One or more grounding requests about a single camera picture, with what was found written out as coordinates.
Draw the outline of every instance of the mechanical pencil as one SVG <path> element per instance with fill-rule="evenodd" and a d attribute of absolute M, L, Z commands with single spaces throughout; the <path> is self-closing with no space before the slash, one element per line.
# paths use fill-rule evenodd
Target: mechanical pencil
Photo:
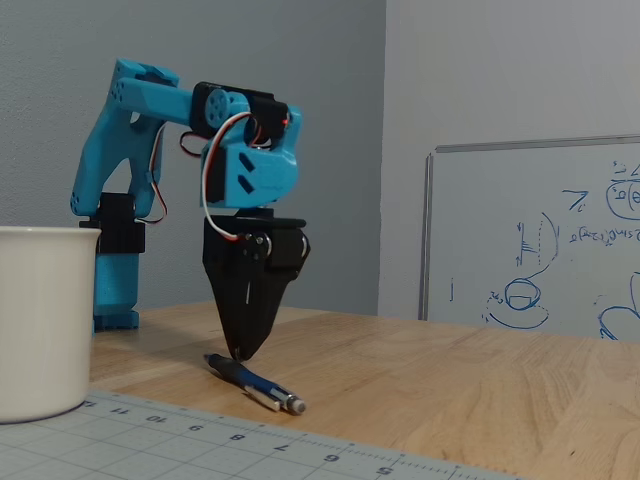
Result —
<path fill-rule="evenodd" d="M 204 359 L 224 380 L 244 389 L 254 400 L 273 411 L 284 409 L 294 415 L 300 415 L 307 409 L 304 401 L 296 394 L 277 383 L 259 377 L 231 358 L 214 353 L 205 355 Z"/>

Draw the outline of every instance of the white cup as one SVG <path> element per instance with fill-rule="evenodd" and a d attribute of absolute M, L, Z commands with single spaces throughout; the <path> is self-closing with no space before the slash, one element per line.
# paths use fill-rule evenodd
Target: white cup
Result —
<path fill-rule="evenodd" d="M 86 398 L 99 235 L 0 227 L 0 423 L 51 417 Z"/>

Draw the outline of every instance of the wooden tabletop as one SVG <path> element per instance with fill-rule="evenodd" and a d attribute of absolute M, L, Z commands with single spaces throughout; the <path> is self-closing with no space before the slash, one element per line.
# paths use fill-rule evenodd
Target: wooden tabletop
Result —
<path fill-rule="evenodd" d="M 92 386 L 532 479 L 640 478 L 640 345 L 285 308 L 247 365 L 300 417 L 213 376 L 212 352 L 213 305 L 148 311 L 96 336 Z"/>

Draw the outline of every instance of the cutting mat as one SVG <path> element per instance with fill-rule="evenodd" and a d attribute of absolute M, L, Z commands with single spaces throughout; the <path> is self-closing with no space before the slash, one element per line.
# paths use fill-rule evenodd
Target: cutting mat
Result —
<path fill-rule="evenodd" d="M 107 392 L 60 417 L 0 426 L 0 479 L 517 480 Z"/>

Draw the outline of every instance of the blue robotic arm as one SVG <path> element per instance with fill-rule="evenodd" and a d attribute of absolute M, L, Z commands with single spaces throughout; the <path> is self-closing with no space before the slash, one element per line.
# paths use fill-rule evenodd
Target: blue robotic arm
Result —
<path fill-rule="evenodd" d="M 132 309 L 137 303 L 138 258 L 145 248 L 145 225 L 139 219 L 149 215 L 155 198 L 152 183 L 160 180 L 161 141 L 153 172 L 150 158 L 163 125 L 177 123 L 212 138 L 227 119 L 250 112 L 251 122 L 248 116 L 224 135 L 206 178 L 208 205 L 239 209 L 233 217 L 215 217 L 239 240 L 220 237 L 205 221 L 203 251 L 229 349 L 243 360 L 269 335 L 284 288 L 309 254 L 301 231 L 304 221 L 277 219 L 273 210 L 258 208 L 277 201 L 296 183 L 295 145 L 302 116 L 268 93 L 206 82 L 186 91 L 178 83 L 170 70 L 118 60 L 107 100 L 82 150 L 70 205 L 74 214 L 89 217 L 81 226 L 102 229 L 95 325 L 138 326 Z M 256 130 L 264 148 L 248 141 L 255 140 Z M 203 163 L 209 148 L 211 142 L 203 151 Z M 125 159 L 131 168 L 128 193 L 103 192 Z"/>

